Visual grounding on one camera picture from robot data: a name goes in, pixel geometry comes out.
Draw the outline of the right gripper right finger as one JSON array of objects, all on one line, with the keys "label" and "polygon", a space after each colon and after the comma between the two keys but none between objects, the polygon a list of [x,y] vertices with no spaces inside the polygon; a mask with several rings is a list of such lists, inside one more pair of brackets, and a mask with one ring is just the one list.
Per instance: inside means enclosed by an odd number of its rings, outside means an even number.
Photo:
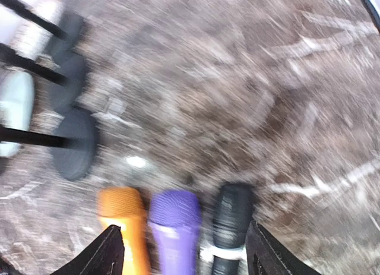
[{"label": "right gripper right finger", "polygon": [[245,247],[249,275],[320,275],[254,220],[248,227]]}]

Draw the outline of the orange microphone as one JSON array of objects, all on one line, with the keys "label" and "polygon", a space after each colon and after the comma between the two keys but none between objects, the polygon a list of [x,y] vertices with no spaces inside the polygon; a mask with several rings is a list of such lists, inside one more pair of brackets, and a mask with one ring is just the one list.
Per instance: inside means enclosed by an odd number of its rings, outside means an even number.
[{"label": "orange microphone", "polygon": [[145,230],[147,212],[140,192],[131,187],[101,189],[98,216],[104,228],[117,225],[124,245],[123,274],[151,273]]}]

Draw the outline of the black stand of purple microphone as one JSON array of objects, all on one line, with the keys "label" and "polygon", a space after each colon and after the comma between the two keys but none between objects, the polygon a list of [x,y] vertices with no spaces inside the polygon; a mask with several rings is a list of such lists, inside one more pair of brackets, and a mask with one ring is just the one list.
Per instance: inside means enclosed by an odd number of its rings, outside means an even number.
[{"label": "black stand of purple microphone", "polygon": [[61,115],[70,110],[86,86],[88,66],[86,58],[70,52],[58,69],[44,67],[32,59],[16,53],[11,47],[1,44],[1,62],[29,71],[48,80],[51,108]]}]

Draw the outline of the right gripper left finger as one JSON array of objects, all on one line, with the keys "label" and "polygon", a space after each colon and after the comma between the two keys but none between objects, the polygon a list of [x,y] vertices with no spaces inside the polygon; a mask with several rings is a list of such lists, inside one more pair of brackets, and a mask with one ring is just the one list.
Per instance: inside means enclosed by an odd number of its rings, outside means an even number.
[{"label": "right gripper left finger", "polygon": [[110,225],[73,260],[52,275],[121,275],[124,250],[121,228]]}]

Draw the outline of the purple microphone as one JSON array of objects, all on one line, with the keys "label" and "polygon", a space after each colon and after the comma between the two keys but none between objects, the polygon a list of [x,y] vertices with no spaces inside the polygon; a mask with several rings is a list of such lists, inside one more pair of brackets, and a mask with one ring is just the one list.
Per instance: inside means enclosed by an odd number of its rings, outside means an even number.
[{"label": "purple microphone", "polygon": [[152,197],[148,225],[162,274],[197,272],[201,221],[198,198],[190,191],[166,189]]}]

